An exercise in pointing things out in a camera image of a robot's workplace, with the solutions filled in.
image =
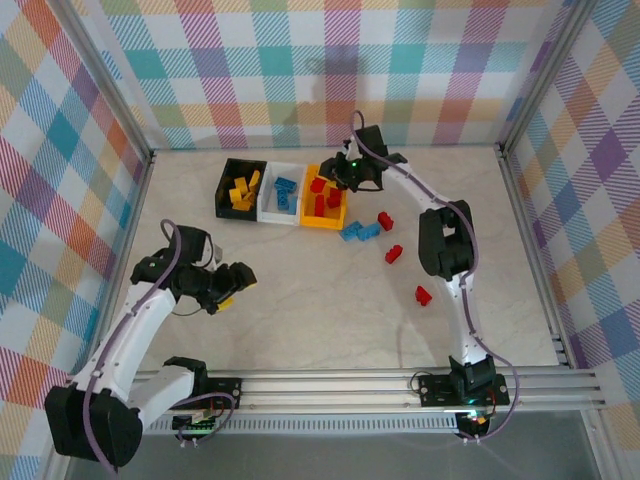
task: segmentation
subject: metal frame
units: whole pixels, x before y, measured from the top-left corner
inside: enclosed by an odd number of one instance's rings
[[[634,478],[626,460],[620,454],[620,448],[617,444],[613,445],[616,436],[607,419],[607,411],[583,410],[582,420],[602,478]]]
[[[127,102],[118,90],[109,69],[107,68],[100,52],[96,48],[93,40],[82,25],[82,20],[78,16],[70,0],[48,0],[49,8],[55,13],[60,25],[71,39],[71,43],[76,47],[87,70],[93,77],[102,92],[105,100],[113,110],[116,118],[120,122],[129,140],[138,149],[140,154],[146,159],[150,159],[153,151],[147,142],[142,129],[131,113]]]
[[[529,122],[533,118],[535,111],[540,106],[547,90],[555,80],[556,75],[562,68],[571,48],[573,47],[582,27],[589,19],[591,12],[595,8],[598,0],[576,0],[567,20],[561,28],[549,57],[543,65],[536,81],[531,88],[531,92],[525,98],[520,108],[518,116],[513,122],[511,130],[503,142],[503,151],[510,153],[518,144],[524,134]]]
[[[514,388],[510,368],[498,368]],[[466,412],[469,408],[421,407],[409,388],[414,373],[424,369],[210,371],[213,377],[243,379],[239,415],[387,414]],[[446,368],[428,368],[447,374]],[[138,372],[142,384],[156,371]],[[567,367],[520,367],[518,411],[559,411],[604,407],[604,396],[590,370]],[[498,407],[506,411],[508,407]]]
[[[520,60],[520,68],[516,71],[513,80],[511,81],[511,85],[506,91],[502,107],[493,122],[493,127],[487,136],[486,143],[491,144],[496,138],[500,137],[504,124],[509,117],[511,107],[516,102],[525,81],[527,81],[531,67],[538,57],[538,53],[546,39],[547,32],[549,32],[553,26],[553,23],[562,8],[563,2],[562,0],[555,0],[546,3],[547,5],[544,7],[542,14],[540,15],[538,25],[527,42],[527,48]]]
[[[164,131],[160,128],[158,120],[151,110],[149,101],[142,90],[138,77],[129,63],[111,23],[109,22],[109,18],[104,11],[102,3],[103,2],[100,0],[84,0],[84,6],[89,12],[91,21],[95,28],[100,32],[102,41],[106,48],[109,49],[111,57],[122,75],[124,84],[129,89],[129,93],[133,96],[140,110],[140,114],[144,117],[144,121],[146,122],[144,131],[146,132],[147,137],[151,139],[154,146],[165,148],[168,146],[167,137],[164,134]]]
[[[120,249],[118,255],[118,262],[116,264],[111,283],[106,291],[102,308],[100,308],[100,316],[98,317],[96,330],[93,334],[93,337],[91,337],[91,344],[89,349],[87,350],[88,354],[95,352],[98,346],[98,342],[100,341],[100,339],[104,338],[111,325],[111,319],[113,317],[113,314],[115,313],[118,295],[120,293],[120,285],[122,285],[124,273],[127,268],[127,263],[129,262],[131,247],[133,246],[133,240],[138,229],[138,222],[140,221],[140,215],[142,214],[144,200],[147,197],[147,191],[149,190],[149,183],[151,182],[151,175],[153,174],[154,166],[155,161],[152,158],[145,166],[144,172],[142,173],[142,180],[140,181],[140,186],[138,187],[139,190],[136,202],[131,209],[131,216],[125,230],[126,235],[124,237],[122,248]]]
[[[559,335],[559,339],[564,346],[565,355],[569,365],[575,366],[575,355],[571,350],[570,343],[567,342],[568,336],[564,325],[560,320],[560,312],[558,311],[558,306],[553,295],[549,275],[547,275],[545,270],[542,253],[540,252],[540,248],[538,247],[533,233],[533,223],[527,214],[524,198],[522,197],[520,189],[517,187],[516,175],[513,172],[512,165],[508,161],[508,156],[504,153],[503,148],[496,146],[495,152],[507,194],[509,195],[511,208],[515,215],[516,224],[518,225],[524,251],[527,255],[527,260],[529,261],[529,268],[533,274],[533,280],[536,285],[536,289],[538,290],[538,296],[542,302],[542,308],[547,319],[547,324],[549,325],[549,331],[552,335]]]

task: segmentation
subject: black bin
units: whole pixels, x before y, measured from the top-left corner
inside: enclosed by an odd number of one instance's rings
[[[258,220],[258,200],[251,207],[248,212],[241,210],[234,210],[231,205],[231,199],[229,198],[229,190],[236,187],[234,180],[239,177],[244,177],[247,181],[247,185],[251,181],[251,175],[258,170],[260,172],[260,181],[258,182],[258,188],[256,190],[256,197],[260,191],[260,185],[264,179],[264,171],[267,168],[267,162],[260,160],[240,160],[238,158],[229,158],[224,166],[222,177],[220,177],[220,183],[216,189],[216,217],[218,218],[231,218],[235,220],[250,220],[255,222]]]

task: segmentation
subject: orange bin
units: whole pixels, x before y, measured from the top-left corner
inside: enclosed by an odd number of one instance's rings
[[[347,192],[342,191],[340,197],[340,206],[338,208],[329,208],[325,205],[324,217],[315,216],[315,199],[316,194],[310,190],[311,182],[318,175],[320,165],[309,165],[307,167],[307,175],[304,180],[304,190],[302,194],[302,202],[300,208],[300,225],[305,227],[329,228],[332,230],[342,230],[344,228],[344,218],[347,215]],[[329,189],[335,188],[333,182],[327,182],[319,195],[324,195],[325,199],[329,198]]]

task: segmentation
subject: red lego brick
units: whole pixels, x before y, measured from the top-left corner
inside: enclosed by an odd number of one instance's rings
[[[341,200],[342,199],[340,197],[332,197],[331,195],[329,195],[329,198],[327,198],[327,207],[329,208],[339,207]]]
[[[432,299],[433,297],[431,296],[431,294],[420,285],[418,285],[418,288],[416,288],[416,300],[418,301],[418,303],[423,307],[426,307],[427,305],[429,305],[429,302],[431,302]]]
[[[388,232],[393,228],[393,219],[387,212],[380,212],[378,214],[378,223],[382,228],[384,228],[385,232]]]
[[[384,256],[384,259],[387,261],[387,263],[391,264],[395,262],[400,255],[402,255],[402,246],[394,245],[393,247],[391,247],[391,250],[389,250]]]
[[[324,178],[316,177],[312,180],[309,190],[311,190],[313,193],[322,193],[322,189],[324,188],[326,183],[327,181]]]
[[[324,217],[324,195],[316,195],[316,217]]]

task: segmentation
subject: yellow lego brick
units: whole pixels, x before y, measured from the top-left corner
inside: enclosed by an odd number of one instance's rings
[[[256,202],[256,194],[253,192],[249,192],[244,197],[242,197],[242,200],[253,205]]]
[[[251,175],[251,180],[249,181],[249,190],[253,193],[258,189],[258,182],[260,182],[260,171],[254,170],[253,175]]]
[[[250,202],[247,202],[246,200],[240,200],[239,202],[235,202],[232,208],[234,210],[241,210],[243,212],[248,212],[249,210],[251,210],[251,207],[253,207],[253,205],[251,205]]]
[[[233,297],[227,298],[224,302],[218,304],[218,311],[223,312],[233,305]]]
[[[242,193],[237,188],[232,188],[229,190],[229,198],[231,199],[231,203],[241,202]]]
[[[240,194],[245,196],[249,192],[249,188],[247,187],[247,181],[244,177],[238,177],[234,180],[236,183],[236,188],[240,190]]]

